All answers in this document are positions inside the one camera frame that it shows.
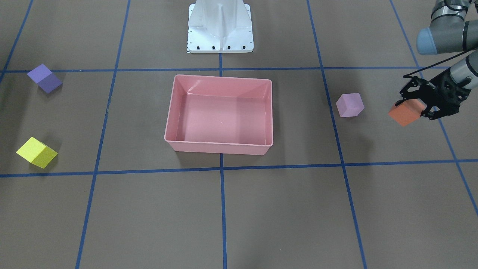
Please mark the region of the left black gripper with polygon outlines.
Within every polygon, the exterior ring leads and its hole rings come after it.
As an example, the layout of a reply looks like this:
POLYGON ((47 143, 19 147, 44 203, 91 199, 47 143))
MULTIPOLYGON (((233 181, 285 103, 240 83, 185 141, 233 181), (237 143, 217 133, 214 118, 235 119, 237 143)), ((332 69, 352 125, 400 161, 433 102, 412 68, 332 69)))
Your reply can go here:
POLYGON ((419 99, 426 105, 420 113, 420 117, 429 120, 457 114, 460 111, 461 103, 471 93, 469 85, 472 82, 472 75, 469 73, 454 74, 451 68, 446 69, 430 82, 416 75, 405 75, 404 77, 410 80, 399 91, 401 96, 399 105, 409 99, 419 99))

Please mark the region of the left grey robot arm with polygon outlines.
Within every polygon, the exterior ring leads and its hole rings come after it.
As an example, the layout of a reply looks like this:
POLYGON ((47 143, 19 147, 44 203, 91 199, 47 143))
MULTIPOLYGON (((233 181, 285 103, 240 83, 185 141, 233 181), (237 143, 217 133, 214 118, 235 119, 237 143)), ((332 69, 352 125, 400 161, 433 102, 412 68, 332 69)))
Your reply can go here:
POLYGON ((404 75, 408 83, 400 90, 401 99, 394 107, 419 99, 425 107, 420 116, 429 120, 459 112, 462 102, 477 88, 477 20, 466 20, 476 0, 437 0, 432 9, 430 25, 417 35, 416 47, 421 55, 456 53, 466 57, 430 80, 415 72, 404 75))

